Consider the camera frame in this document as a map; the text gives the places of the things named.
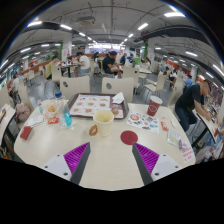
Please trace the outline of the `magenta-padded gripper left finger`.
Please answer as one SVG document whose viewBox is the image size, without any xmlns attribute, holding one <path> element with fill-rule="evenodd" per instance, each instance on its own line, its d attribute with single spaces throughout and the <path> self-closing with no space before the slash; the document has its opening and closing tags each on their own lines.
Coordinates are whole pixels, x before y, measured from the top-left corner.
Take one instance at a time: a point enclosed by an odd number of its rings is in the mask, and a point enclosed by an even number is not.
<svg viewBox="0 0 224 224">
<path fill-rule="evenodd" d="M 66 154 L 52 157 L 43 169 L 72 183 L 79 184 L 90 154 L 90 143 L 84 143 Z"/>
</svg>

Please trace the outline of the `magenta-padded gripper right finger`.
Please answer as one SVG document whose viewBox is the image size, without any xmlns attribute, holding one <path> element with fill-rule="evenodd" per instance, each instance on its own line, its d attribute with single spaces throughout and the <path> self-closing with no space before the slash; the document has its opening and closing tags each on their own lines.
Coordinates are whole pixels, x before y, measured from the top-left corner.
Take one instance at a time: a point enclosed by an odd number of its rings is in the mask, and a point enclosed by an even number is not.
<svg viewBox="0 0 224 224">
<path fill-rule="evenodd" d="M 182 169 L 168 154 L 158 154 L 138 143 L 133 144 L 132 153 L 145 185 Z"/>
</svg>

